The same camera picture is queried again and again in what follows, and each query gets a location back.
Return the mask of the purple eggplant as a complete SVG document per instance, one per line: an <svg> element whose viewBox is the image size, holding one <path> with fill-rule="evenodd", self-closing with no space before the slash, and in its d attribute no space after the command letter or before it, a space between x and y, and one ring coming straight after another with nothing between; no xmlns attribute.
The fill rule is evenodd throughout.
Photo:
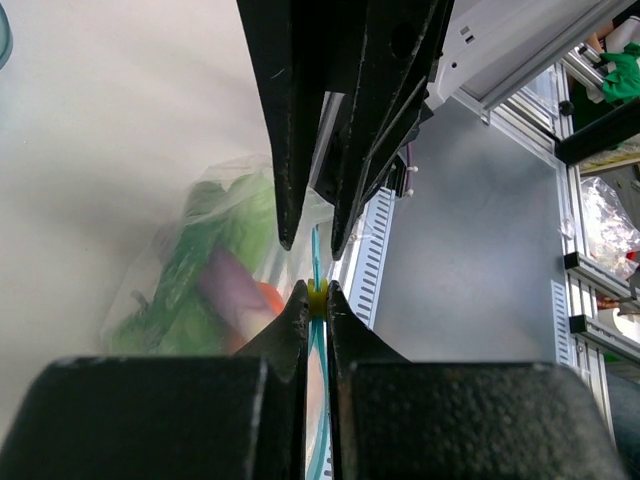
<svg viewBox="0 0 640 480"><path fill-rule="evenodd" d="M241 315L250 308L265 307L256 281L222 244L216 244L198 281L199 293L230 326L240 326Z"/></svg>

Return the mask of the green bell pepper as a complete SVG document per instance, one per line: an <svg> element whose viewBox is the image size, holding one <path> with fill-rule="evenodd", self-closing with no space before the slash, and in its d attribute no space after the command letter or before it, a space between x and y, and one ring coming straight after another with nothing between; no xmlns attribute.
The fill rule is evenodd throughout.
<svg viewBox="0 0 640 480"><path fill-rule="evenodd" d="M228 187L202 181L191 190L184 211L187 265L198 272L216 245L227 248L254 274L274 240L275 197L262 173L244 174Z"/></svg>

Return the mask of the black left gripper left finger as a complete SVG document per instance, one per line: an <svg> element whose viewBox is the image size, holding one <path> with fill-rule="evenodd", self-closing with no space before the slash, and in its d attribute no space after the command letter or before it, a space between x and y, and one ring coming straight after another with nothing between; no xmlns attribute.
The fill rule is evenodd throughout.
<svg viewBox="0 0 640 480"><path fill-rule="evenodd" d="M5 479L301 479L309 295L230 356L76 357L33 381Z"/></svg>

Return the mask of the light green cucumber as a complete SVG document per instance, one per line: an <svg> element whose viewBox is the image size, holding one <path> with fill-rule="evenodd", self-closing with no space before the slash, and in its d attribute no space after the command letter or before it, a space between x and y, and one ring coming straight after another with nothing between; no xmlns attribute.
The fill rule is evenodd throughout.
<svg viewBox="0 0 640 480"><path fill-rule="evenodd" d="M159 279L152 301L108 334L108 350L130 355L215 355L224 350L219 320L196 291L206 246L179 242Z"/></svg>

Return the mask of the orange tomato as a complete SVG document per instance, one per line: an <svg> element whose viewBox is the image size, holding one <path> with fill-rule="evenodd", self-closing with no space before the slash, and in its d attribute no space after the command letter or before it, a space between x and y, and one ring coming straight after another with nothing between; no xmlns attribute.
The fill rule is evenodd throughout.
<svg viewBox="0 0 640 480"><path fill-rule="evenodd" d="M231 326L226 347L229 353L234 353L253 339L267 325L269 325L284 309L285 302L279 291L272 285L256 282L260 292L259 298L265 307L250 308L241 315L240 326Z"/></svg>

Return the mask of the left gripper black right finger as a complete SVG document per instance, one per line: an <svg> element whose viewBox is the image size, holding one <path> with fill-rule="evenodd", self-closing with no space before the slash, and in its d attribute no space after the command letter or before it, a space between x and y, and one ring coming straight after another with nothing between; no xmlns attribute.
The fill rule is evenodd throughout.
<svg viewBox="0 0 640 480"><path fill-rule="evenodd" d="M337 479L623 479L595 400L545 362L412 362L327 293Z"/></svg>

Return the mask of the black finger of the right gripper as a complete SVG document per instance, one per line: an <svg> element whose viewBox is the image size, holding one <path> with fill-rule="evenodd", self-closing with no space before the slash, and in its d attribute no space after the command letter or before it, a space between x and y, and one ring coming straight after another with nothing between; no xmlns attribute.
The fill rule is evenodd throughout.
<svg viewBox="0 0 640 480"><path fill-rule="evenodd" d="M299 228L324 101L324 1L237 3L271 147L278 237Z"/></svg>
<svg viewBox="0 0 640 480"><path fill-rule="evenodd" d="M452 1L367 1L355 84L330 148L334 216L331 253L339 260L363 202L380 184L416 124Z"/></svg>

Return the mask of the clear zip top bag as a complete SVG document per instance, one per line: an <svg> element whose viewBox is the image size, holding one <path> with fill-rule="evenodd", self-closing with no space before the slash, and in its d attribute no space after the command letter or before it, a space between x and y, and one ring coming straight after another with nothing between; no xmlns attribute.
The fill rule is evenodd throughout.
<svg viewBox="0 0 640 480"><path fill-rule="evenodd" d="M116 479L316 479L330 437L316 230L278 234L263 157L209 169L129 268L81 381Z"/></svg>

